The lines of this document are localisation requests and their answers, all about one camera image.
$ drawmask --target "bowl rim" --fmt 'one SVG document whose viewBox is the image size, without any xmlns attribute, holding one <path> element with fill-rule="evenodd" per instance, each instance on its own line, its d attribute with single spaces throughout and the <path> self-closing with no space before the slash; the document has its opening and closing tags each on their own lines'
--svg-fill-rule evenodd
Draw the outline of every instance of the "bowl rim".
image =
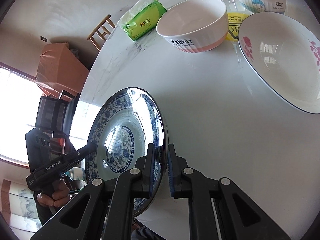
<svg viewBox="0 0 320 240">
<path fill-rule="evenodd" d="M 285 17 L 285 18 L 289 18 L 295 22 L 297 22 L 297 24 L 299 26 L 302 26 L 304 27 L 306 30 L 308 30 L 318 41 L 320 41 L 312 31 L 310 31 L 307 27 L 305 27 L 302 23 L 298 22 L 297 20 L 293 19 L 292 17 L 290 16 L 287 16 L 287 15 L 284 15 L 284 14 L 281 14 L 281 13 L 276 13 L 276 12 L 260 12 L 260 13 L 254 13 L 252 15 L 250 15 L 249 17 L 247 17 L 246 19 L 244 19 L 244 21 L 242 23 L 244 23 L 247 19 L 249 19 L 251 16 L 255 15 L 255 17 L 257 17 L 257 15 L 262 15 L 262 14 L 271 14 L 271 15 L 274 15 L 274 16 L 277 16 L 277 17 Z M 307 109 L 303 109 L 302 107 L 300 106 L 297 106 L 295 105 L 294 103 L 290 102 L 287 98 L 285 98 L 283 95 L 280 95 L 280 93 L 278 91 L 276 91 L 276 89 L 274 89 L 263 77 L 262 75 L 256 70 L 256 68 L 253 66 L 253 64 L 247 59 L 242 47 L 241 47 L 241 44 L 240 44 L 240 30 L 241 30 L 241 27 L 239 28 L 239 35 L 238 35 L 238 45 L 239 45 L 239 48 L 240 48 L 240 51 L 244 57 L 244 59 L 246 60 L 246 62 L 249 64 L 249 66 L 252 68 L 252 70 L 258 75 L 258 77 L 267 85 L 267 87 L 269 87 L 271 89 L 271 91 L 273 91 L 276 95 L 278 95 L 282 100 L 284 100 L 285 102 L 289 103 L 290 105 L 294 106 L 295 108 L 305 112 L 305 113 L 308 113 L 308 114 L 320 114 L 320 111 L 318 111 L 317 113 L 316 112 L 311 112 L 310 110 L 308 111 Z"/>
<path fill-rule="evenodd" d="M 225 4 L 223 1 L 218 0 L 220 3 L 223 4 L 225 10 L 224 10 L 224 13 L 223 13 L 218 19 L 216 19 L 214 22 L 212 22 L 212 23 L 210 23 L 210 24 L 208 24 L 208 25 L 206 25 L 206 26 L 204 26 L 204 27 L 202 27 L 202 28 L 200 28 L 200 29 L 197 29 L 197 30 L 195 30 L 195 31 L 188 32 L 188 33 L 183 33 L 183 34 L 178 34 L 178 35 L 162 35 L 162 34 L 160 34 L 159 31 L 158 31 L 158 25 L 159 25 L 159 22 L 161 21 L 162 17 L 164 17 L 165 14 L 166 14 L 167 12 L 169 12 L 171 9 L 175 8 L 176 6 L 178 6 L 178 5 L 182 4 L 182 3 L 188 2 L 188 1 L 191 1 L 191 0 L 185 0 L 185 1 L 183 1 L 183 2 L 180 2 L 180 3 L 176 4 L 175 6 L 171 7 L 169 10 L 167 10 L 167 11 L 160 17 L 160 19 L 159 19 L 159 21 L 158 21 L 158 23 L 157 23 L 157 26 L 156 26 L 156 31 L 157 31 L 157 33 L 158 33 L 160 36 L 166 37 L 166 38 L 169 38 L 169 37 L 179 37 L 179 36 L 182 36 L 182 35 L 188 35 L 188 34 L 192 34 L 192 33 L 198 32 L 198 31 L 200 31 L 200 30 L 202 30 L 202 29 L 204 29 L 204 28 L 207 28 L 208 26 L 216 23 L 218 20 L 220 20 L 222 17 L 224 17 L 224 16 L 226 15 L 226 13 L 227 13 L 227 6 L 226 6 L 226 4 Z"/>
</svg>

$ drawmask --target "screw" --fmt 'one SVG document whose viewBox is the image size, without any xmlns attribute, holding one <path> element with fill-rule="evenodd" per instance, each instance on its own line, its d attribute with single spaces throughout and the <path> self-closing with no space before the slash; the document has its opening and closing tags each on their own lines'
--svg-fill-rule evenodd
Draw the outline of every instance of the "screw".
<svg viewBox="0 0 320 240">
<path fill-rule="evenodd" d="M 191 168 L 184 168 L 184 169 L 183 169 L 183 172 L 184 172 L 185 174 L 192 174 L 192 173 L 193 173 L 193 169 L 191 169 Z"/>
<path fill-rule="evenodd" d="M 230 179 L 228 179 L 228 178 L 222 178 L 222 179 L 221 179 L 221 183 L 222 183 L 223 185 L 229 185 L 229 184 L 231 183 L 231 181 L 230 181 Z"/>
<path fill-rule="evenodd" d="M 99 186 L 101 183 L 102 183 L 101 179 L 94 179 L 92 181 L 92 185 L 94 185 L 94 186 Z"/>
<path fill-rule="evenodd" d="M 130 173 L 131 173 L 132 175 L 137 175 L 137 174 L 139 174 L 139 172 L 140 172 L 140 170 L 137 169 L 137 168 L 133 168 L 133 169 L 130 170 Z"/>
</svg>

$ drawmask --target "yellow label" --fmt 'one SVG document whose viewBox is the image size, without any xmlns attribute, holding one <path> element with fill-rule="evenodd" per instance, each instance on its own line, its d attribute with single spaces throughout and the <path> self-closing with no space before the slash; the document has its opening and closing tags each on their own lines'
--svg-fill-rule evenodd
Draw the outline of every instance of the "yellow label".
<svg viewBox="0 0 320 240">
<path fill-rule="evenodd" d="M 241 23 L 249 15 L 243 13 L 228 13 L 229 18 L 229 30 L 226 40 L 228 41 L 238 41 L 238 32 Z"/>
</svg>

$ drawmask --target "hand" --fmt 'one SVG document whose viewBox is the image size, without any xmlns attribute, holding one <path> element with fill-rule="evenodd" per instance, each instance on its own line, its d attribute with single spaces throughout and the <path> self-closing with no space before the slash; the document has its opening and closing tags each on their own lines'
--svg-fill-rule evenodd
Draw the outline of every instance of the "hand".
<svg viewBox="0 0 320 240">
<path fill-rule="evenodd" d="M 37 196 L 39 204 L 43 207 L 54 206 L 63 207 L 70 201 L 70 190 L 67 188 L 66 183 L 62 180 L 58 185 L 58 190 L 52 193 L 52 198 L 46 194 L 40 193 Z"/>
</svg>

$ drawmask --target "pink flower pattern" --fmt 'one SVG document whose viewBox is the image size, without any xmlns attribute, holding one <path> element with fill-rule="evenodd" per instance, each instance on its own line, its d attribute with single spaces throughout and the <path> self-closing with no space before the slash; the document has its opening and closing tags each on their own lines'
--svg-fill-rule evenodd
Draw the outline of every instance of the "pink flower pattern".
<svg viewBox="0 0 320 240">
<path fill-rule="evenodd" d="M 315 55 L 315 57 L 318 59 L 317 66 L 319 67 L 320 66 L 320 47 L 316 47 L 316 43 L 314 41 L 310 41 L 310 43 L 311 43 L 310 49 L 311 51 L 313 51 L 313 54 Z"/>
<path fill-rule="evenodd" d="M 244 48 L 244 53 L 246 54 L 246 56 L 253 60 L 253 57 L 252 57 L 252 44 L 251 44 L 251 41 L 248 37 L 243 37 L 242 40 L 241 40 L 241 45 L 242 47 Z"/>
</svg>

